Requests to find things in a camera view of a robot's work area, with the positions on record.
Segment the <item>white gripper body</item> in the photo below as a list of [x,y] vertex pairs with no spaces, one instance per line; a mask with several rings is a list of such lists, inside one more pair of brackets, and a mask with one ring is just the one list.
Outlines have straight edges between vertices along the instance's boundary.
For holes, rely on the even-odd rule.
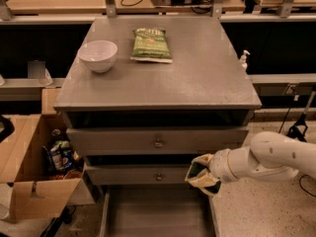
[[231,183],[235,181],[235,177],[228,164],[229,152],[229,149],[217,151],[212,156],[209,163],[209,169],[212,176],[222,183]]

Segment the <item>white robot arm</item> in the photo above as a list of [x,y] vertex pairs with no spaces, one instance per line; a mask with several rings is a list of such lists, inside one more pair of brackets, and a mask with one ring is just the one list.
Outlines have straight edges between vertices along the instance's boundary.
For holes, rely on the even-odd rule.
[[253,136],[249,146],[227,148],[194,158],[185,181],[214,197],[224,183],[242,178],[288,181],[298,172],[316,178],[316,145],[263,131]]

